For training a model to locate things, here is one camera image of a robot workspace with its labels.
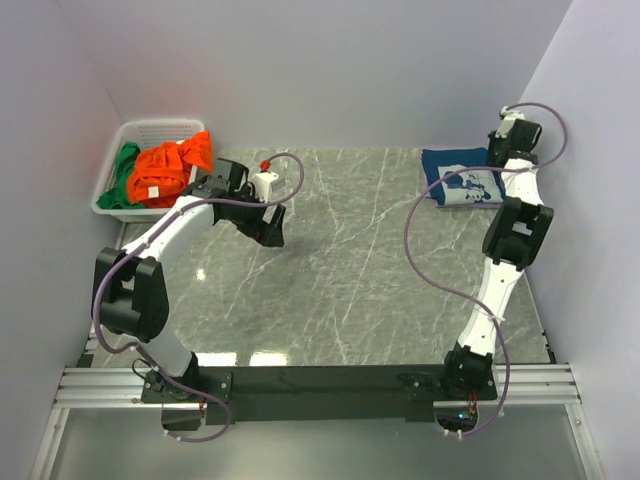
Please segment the white plastic laundry basket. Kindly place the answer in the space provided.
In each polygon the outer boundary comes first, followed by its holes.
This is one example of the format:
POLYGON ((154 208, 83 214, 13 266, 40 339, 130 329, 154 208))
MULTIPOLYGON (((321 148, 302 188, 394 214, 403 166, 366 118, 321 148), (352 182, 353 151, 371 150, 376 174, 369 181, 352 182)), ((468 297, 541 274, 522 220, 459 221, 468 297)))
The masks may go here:
POLYGON ((133 172, 138 153, 167 142, 182 143, 205 131, 200 120, 185 118, 129 121, 116 131, 93 193, 92 210, 123 223, 155 222, 168 208, 147 208, 131 204, 126 197, 126 180, 133 172))

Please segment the green t shirt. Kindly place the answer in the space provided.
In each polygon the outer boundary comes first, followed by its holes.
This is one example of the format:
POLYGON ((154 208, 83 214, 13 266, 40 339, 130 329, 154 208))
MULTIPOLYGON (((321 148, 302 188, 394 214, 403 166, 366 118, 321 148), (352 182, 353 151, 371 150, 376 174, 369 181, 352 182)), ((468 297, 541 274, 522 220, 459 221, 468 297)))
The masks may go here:
POLYGON ((136 143, 126 142, 122 146, 114 164, 115 185, 98 198, 96 205, 99 208, 105 210, 144 208, 141 203, 130 201, 127 194, 127 182, 134 171, 136 159, 139 154, 140 149, 136 143))

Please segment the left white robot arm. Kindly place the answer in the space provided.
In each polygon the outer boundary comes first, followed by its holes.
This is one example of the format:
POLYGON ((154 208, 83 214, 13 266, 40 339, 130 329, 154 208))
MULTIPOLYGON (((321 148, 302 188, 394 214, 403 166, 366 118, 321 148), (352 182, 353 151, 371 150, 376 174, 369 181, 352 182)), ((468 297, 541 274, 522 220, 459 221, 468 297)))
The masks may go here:
POLYGON ((91 315, 103 349, 137 352, 176 401, 201 388, 197 355, 169 328, 165 272, 206 230, 220 221, 268 248, 284 245, 286 208, 275 199, 285 179, 265 160, 256 174, 217 159, 213 171, 189 184, 169 211, 144 235, 96 258, 91 315))

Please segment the blue t shirt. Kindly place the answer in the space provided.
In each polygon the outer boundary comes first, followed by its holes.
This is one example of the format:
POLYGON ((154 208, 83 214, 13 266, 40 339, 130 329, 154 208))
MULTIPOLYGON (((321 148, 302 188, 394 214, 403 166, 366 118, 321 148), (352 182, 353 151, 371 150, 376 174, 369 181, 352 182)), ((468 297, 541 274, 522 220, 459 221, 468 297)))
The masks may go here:
MULTIPOLYGON (((423 149, 421 163, 427 185, 470 167, 488 166, 486 148, 431 150, 423 149)), ((497 208, 504 199, 504 188, 496 172, 470 170, 457 173, 430 190, 429 196, 439 207, 473 206, 497 208)))

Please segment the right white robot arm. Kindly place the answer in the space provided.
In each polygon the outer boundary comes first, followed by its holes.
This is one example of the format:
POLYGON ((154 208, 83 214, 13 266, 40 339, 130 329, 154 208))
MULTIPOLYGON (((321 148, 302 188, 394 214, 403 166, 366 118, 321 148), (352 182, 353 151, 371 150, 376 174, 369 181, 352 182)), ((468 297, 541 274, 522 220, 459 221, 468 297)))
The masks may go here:
POLYGON ((505 197, 482 244, 485 254, 478 301, 466 327, 445 357, 439 387, 452 399, 478 396, 493 386, 498 328, 511 294, 536 259, 554 217, 537 184, 533 149, 542 127, 518 111, 505 111, 489 137, 489 165, 500 169, 505 197))

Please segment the orange t shirt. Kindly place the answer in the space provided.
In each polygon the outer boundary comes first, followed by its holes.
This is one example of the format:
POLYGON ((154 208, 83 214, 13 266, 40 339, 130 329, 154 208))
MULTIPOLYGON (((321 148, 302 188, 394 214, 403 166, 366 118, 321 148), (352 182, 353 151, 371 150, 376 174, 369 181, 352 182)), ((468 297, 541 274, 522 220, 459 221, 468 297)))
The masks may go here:
POLYGON ((193 167, 213 172, 213 145, 208 131, 142 151, 127 180, 128 200, 150 209, 171 208, 192 182, 193 167))

